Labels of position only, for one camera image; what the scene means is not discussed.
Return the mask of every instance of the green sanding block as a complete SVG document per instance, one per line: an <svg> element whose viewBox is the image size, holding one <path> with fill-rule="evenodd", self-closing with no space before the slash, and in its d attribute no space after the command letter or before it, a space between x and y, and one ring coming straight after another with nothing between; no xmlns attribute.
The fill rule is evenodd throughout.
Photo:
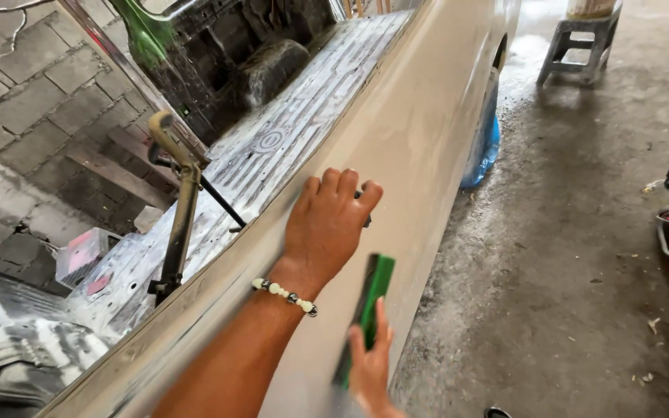
<svg viewBox="0 0 669 418"><path fill-rule="evenodd" d="M393 258L383 254L371 254L369 258L366 280L363 283L363 290L360 293L358 307L355 309L355 317L352 321L353 324L359 324L363 330L366 350L373 348L373 343L376 341L376 300L381 296L386 296L395 263ZM348 344L345 344L337 373L334 376L335 385L340 385L347 390L351 366L350 348Z"/></svg>

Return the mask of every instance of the gray stool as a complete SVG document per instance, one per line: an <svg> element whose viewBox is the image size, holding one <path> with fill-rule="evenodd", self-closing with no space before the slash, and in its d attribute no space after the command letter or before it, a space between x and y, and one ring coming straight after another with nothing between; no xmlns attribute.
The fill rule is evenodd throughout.
<svg viewBox="0 0 669 418"><path fill-rule="evenodd" d="M618 26L618 16L621 14L621 2L610 16L599 19L562 19L557 24L552 44L546 54L541 74L538 74L536 84L544 84L546 78L552 71L565 71L568 73L582 73L580 81L585 86L590 86L595 81L595 73L598 68L605 69L608 65L610 47ZM590 32L595 34L592 41L575 41L570 39L572 32ZM589 49L590 59L587 64L562 62L564 55L572 48ZM608 51L601 62L603 54Z"/></svg>

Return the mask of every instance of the concrete floor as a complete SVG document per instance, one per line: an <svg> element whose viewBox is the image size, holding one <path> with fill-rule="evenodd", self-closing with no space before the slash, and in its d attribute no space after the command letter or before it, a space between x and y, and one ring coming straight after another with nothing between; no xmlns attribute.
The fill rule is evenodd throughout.
<svg viewBox="0 0 669 418"><path fill-rule="evenodd" d="M626 1L597 89L537 90L565 4L523 4L499 160L456 199L393 380L413 417L669 416L669 193L641 192L669 165L669 2Z"/></svg>

